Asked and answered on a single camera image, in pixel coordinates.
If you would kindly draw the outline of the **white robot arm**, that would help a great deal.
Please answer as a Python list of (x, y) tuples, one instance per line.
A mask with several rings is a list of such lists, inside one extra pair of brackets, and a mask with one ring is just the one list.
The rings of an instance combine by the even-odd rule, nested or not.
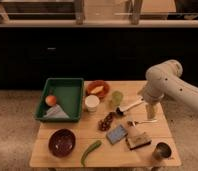
[(198, 87), (183, 81), (183, 68), (177, 60), (167, 60), (147, 69), (146, 85), (142, 89), (143, 99), (149, 104), (157, 104), (164, 95), (189, 106), (198, 115)]

